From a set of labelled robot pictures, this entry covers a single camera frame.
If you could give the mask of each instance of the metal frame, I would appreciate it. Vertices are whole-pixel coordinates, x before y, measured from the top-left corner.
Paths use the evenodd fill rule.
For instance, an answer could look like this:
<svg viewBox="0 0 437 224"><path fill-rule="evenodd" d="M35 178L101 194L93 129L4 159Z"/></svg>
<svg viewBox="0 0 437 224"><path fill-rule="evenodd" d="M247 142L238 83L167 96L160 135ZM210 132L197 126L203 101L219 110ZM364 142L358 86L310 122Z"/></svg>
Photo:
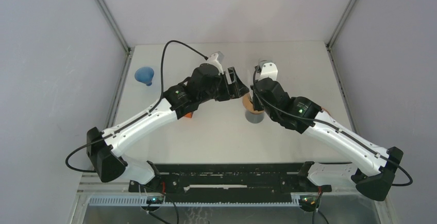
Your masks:
<svg viewBox="0 0 437 224"><path fill-rule="evenodd" d="M123 94L124 85L127 78L127 72L129 71L130 62L132 61L133 49L126 54L125 62L123 64L123 70L120 74L119 82L117 84L117 88L114 93L114 97L111 102L111 106L109 107L108 116L106 118L105 127L112 127L115 123L115 117L117 116L117 111L119 109L121 96Z"/></svg>
<svg viewBox="0 0 437 224"><path fill-rule="evenodd" d="M105 3L105 0L95 0L99 9L102 11L103 16L105 17L106 21L108 22L111 29L114 31L117 39L119 40L120 44L122 45L124 51L126 53L129 53L130 48L127 44L122 32L120 31L117 23L115 22L114 16L112 16L111 12L109 11L108 6Z"/></svg>
<svg viewBox="0 0 437 224"><path fill-rule="evenodd" d="M329 42L327 43L328 51L331 51L332 46L334 45L335 41L337 40L341 29L343 28L344 24L346 23L347 18L349 17L350 12L357 4L358 0L349 0L349 3L346 6L346 9L344 10L342 17L340 18L337 26L335 27L334 32L331 35L331 38L329 39Z"/></svg>
<svg viewBox="0 0 437 224"><path fill-rule="evenodd" d="M99 9L102 11L105 19L108 22L108 25L111 27L116 37L118 38L121 46L126 52L125 64L123 65L123 70L120 75L120 79L116 88L115 96L110 106L110 110L108 113L106 126L110 127L113 125L117 110L120 104L120 99L124 89L124 83L126 81L127 72L130 67L130 62L132 59L133 50L128 46L121 30L119 29L115 19L113 18L108 6L106 5L104 0L95 0L99 6ZM357 127L355 125L354 119L352 118L352 114L349 107L349 101L347 98L347 94L345 89L343 88L341 76L338 72L337 66L335 64L335 58L332 55L332 47L334 46L344 24L346 23L351 11L356 5L358 0L350 0L346 9L344 10L332 36L330 37L329 42L326 44L327 52L331 61L332 69L334 71L335 77L337 79L339 89L342 94L343 102L346 107L347 115L349 117L349 121L351 123L352 129L354 132L359 134ZM69 217L69 224L80 224L83 222L85 217L85 213L87 210L87 206L91 205L114 205L117 206L128 206L128 205L141 205L144 202L142 196L138 193L130 193L128 192L129 188L129 180L117 179L110 183L101 183L99 177L95 173L84 173L82 175L82 179L80 181L77 195L74 201L74 205L72 206L72 210ZM360 193L354 188L333 188L332 192L326 193L325 195L359 195ZM283 206L284 204L288 204L287 206L295 206L295 199L298 199L301 195L308 195L308 193L291 193L291 198L293 199L292 203L271 203L267 204L268 206ZM237 206L238 204L228 204L229 206ZM380 218L381 223L387 224L397 224L396 214L391 203L390 197L388 196L384 202L375 202L375 206L378 212L378 216Z"/></svg>

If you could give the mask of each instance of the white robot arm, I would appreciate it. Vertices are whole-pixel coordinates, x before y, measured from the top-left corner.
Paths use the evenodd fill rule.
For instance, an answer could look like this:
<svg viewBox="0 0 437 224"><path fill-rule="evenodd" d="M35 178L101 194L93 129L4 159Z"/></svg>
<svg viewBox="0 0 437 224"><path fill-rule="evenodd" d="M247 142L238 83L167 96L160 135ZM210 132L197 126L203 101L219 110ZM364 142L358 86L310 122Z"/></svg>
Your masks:
<svg viewBox="0 0 437 224"><path fill-rule="evenodd" d="M141 184L149 182L155 175L153 164L141 163L124 155L135 142L196 111L203 102L240 98L249 92L233 67L228 68L231 79L228 84L226 72L220 64L223 57L220 52L213 53L193 71L191 77L170 87L155 103L129 120L101 132L95 127L88 131L87 144L92 144L87 147L87 154L102 182L118 177Z"/></svg>
<svg viewBox="0 0 437 224"><path fill-rule="evenodd" d="M271 120L286 129L317 138L348 158L348 164L307 162L301 174L313 184L355 186L365 196L385 199L399 167L403 152L375 145L348 130L329 113L305 97L289 97L276 81L278 70L273 62L263 61L254 72L254 110L264 110Z"/></svg>

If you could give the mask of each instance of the blue funnel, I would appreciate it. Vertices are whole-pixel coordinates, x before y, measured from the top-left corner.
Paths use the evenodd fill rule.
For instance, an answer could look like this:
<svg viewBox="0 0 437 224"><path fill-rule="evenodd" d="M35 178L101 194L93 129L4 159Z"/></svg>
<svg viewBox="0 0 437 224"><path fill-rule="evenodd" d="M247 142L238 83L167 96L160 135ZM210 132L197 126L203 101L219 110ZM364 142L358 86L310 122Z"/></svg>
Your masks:
<svg viewBox="0 0 437 224"><path fill-rule="evenodd" d="M150 67L142 67L139 68L135 72L135 80L150 86L152 84L153 75L155 72Z"/></svg>

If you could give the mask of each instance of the white table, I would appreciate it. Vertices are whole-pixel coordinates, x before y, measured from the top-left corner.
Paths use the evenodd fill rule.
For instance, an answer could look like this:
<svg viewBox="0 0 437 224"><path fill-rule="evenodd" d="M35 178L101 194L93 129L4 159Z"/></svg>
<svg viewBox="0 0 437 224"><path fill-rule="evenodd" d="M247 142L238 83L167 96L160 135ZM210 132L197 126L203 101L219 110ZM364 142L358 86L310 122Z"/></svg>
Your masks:
<svg viewBox="0 0 437 224"><path fill-rule="evenodd" d="M304 96L326 108L350 128L334 72L321 41L192 44L209 56L221 51L224 68L234 66L249 87L254 66L260 60L273 60L278 81L290 96ZM159 96L159 65L163 45L135 47L120 101L116 123L145 109ZM167 48L164 61L164 89L181 82L203 58L182 45ZM151 87L135 80L143 66L155 69ZM193 118L152 132L127 151L127 155L154 163L275 163L345 162L342 155L322 142L286 130L267 116L259 124L245 118L241 99L209 101L200 105Z"/></svg>

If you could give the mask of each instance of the orange object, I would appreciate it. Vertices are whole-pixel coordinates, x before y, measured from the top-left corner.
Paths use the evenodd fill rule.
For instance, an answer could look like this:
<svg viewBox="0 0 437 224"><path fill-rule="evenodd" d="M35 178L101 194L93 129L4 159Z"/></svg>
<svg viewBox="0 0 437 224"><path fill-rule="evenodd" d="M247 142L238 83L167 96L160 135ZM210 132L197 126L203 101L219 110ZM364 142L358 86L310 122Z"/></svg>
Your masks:
<svg viewBox="0 0 437 224"><path fill-rule="evenodd" d="M252 99L250 97L250 94L247 93L243 96L243 106L246 108L247 111L251 112L252 114L261 114L264 111L255 111L254 110L254 104L252 103Z"/></svg>
<svg viewBox="0 0 437 224"><path fill-rule="evenodd" d="M184 117L192 118L192 117L193 117L193 112L190 112L190 113L185 114Z"/></svg>

